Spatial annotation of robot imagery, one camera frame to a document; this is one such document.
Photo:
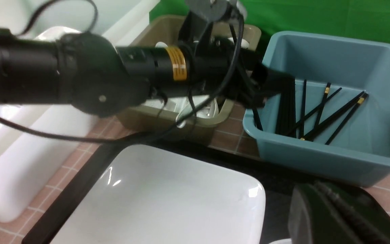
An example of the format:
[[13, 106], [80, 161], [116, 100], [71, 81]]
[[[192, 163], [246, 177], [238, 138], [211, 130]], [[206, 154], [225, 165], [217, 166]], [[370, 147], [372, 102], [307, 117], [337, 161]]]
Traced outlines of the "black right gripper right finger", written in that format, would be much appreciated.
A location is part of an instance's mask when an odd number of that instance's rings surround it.
[[316, 182], [315, 187], [331, 201], [363, 243], [390, 244], [390, 216], [365, 206], [334, 184]]

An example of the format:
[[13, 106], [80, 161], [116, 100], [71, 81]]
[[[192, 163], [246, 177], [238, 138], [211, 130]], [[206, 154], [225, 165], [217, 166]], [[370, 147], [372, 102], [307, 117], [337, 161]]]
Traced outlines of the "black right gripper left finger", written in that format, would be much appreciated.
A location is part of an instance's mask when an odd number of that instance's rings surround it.
[[294, 187], [288, 215], [293, 244], [353, 244], [354, 233], [327, 198], [309, 184]]

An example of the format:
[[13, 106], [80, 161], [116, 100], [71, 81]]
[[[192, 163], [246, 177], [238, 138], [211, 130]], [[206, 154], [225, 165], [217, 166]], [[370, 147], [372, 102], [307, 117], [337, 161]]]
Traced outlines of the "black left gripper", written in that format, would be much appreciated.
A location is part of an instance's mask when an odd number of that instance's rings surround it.
[[239, 0], [186, 0], [189, 12], [178, 33], [186, 58], [187, 81], [201, 93], [260, 108], [293, 90], [294, 76], [263, 65], [243, 48], [247, 10]]

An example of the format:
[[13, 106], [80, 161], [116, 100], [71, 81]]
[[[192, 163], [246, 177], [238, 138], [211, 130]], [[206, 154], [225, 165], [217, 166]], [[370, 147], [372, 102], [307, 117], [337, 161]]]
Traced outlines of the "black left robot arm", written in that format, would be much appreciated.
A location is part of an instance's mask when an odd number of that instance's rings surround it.
[[49, 134], [0, 117], [0, 124], [24, 133], [93, 144], [148, 143], [167, 137], [218, 96], [255, 110], [295, 81], [241, 47], [247, 13], [238, 0], [187, 0], [189, 12], [175, 46], [114, 46], [91, 32], [99, 16], [93, 1], [93, 19], [84, 32], [53, 42], [21, 39], [54, 3], [41, 5], [19, 34], [0, 28], [0, 105], [70, 104], [108, 117], [149, 99], [186, 96], [191, 108], [166, 130], [116, 140]]

